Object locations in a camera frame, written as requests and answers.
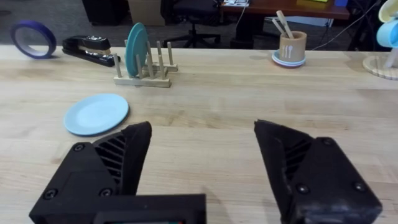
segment tape roll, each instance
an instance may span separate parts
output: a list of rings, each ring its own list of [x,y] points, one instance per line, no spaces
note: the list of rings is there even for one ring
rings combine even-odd
[[[24,40],[23,33],[21,32],[22,28],[30,28],[42,34],[49,45],[48,51],[43,52],[29,47],[28,43]],[[54,34],[45,25],[36,21],[23,20],[18,24],[15,24],[11,29],[11,38],[15,46],[22,53],[36,59],[50,58],[57,48],[57,40],[55,40]]]

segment blue mug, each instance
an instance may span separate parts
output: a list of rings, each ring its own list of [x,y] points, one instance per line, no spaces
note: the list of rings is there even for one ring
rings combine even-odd
[[[398,47],[398,20],[380,26],[376,37],[377,42],[383,47]]]

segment cup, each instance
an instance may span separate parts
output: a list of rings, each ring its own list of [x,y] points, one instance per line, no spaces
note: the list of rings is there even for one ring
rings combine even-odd
[[[285,62],[300,62],[305,58],[305,44],[307,34],[300,31],[292,31],[294,39],[280,35],[279,59]]]
[[[376,39],[383,47],[398,47],[398,20],[380,26]]]

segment wooden cup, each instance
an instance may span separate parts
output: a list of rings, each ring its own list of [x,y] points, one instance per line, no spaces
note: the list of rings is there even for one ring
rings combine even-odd
[[[292,33],[294,39],[280,35],[279,59],[285,62],[300,62],[305,57],[307,34],[300,31],[292,31]]]

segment light blue saucer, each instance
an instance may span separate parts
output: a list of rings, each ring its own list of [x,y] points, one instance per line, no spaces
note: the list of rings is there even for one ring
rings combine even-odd
[[[304,56],[304,59],[299,62],[285,62],[285,61],[279,59],[279,50],[276,50],[272,54],[272,59],[274,62],[278,63],[279,65],[286,66],[286,67],[298,67],[305,63],[305,56]]]
[[[72,134],[91,136],[117,126],[128,114],[127,101],[116,94],[97,94],[74,104],[63,124]]]
[[[147,58],[147,40],[147,30],[142,23],[138,22],[130,31],[126,44],[126,53],[124,54],[127,72],[133,77],[138,74],[136,55],[139,57],[141,67],[145,64]]]

